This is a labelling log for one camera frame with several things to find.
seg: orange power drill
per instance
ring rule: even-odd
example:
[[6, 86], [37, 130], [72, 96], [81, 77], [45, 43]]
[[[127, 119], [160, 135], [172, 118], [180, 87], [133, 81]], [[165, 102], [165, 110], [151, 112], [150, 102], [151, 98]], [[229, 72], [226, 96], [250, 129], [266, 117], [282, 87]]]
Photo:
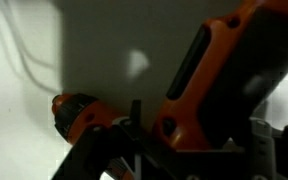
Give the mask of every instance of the orange power drill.
[[[249, 117], [287, 72], [288, 1], [245, 0], [235, 12], [201, 26], [149, 136], [176, 153], [220, 149], [229, 138], [249, 148]], [[55, 127], [72, 145], [89, 127], [110, 129], [125, 119], [82, 94], [55, 97], [52, 110]], [[127, 170], [112, 171], [134, 178]]]

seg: white wall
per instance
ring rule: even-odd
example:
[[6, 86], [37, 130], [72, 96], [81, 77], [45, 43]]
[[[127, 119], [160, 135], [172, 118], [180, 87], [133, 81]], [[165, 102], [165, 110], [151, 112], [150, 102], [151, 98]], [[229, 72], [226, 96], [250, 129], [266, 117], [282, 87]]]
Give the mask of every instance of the white wall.
[[[0, 179], [53, 175], [70, 148], [50, 112], [63, 90], [125, 113], [140, 98], [153, 119], [199, 25], [238, 2], [0, 0]], [[269, 99], [282, 127], [288, 79]]]

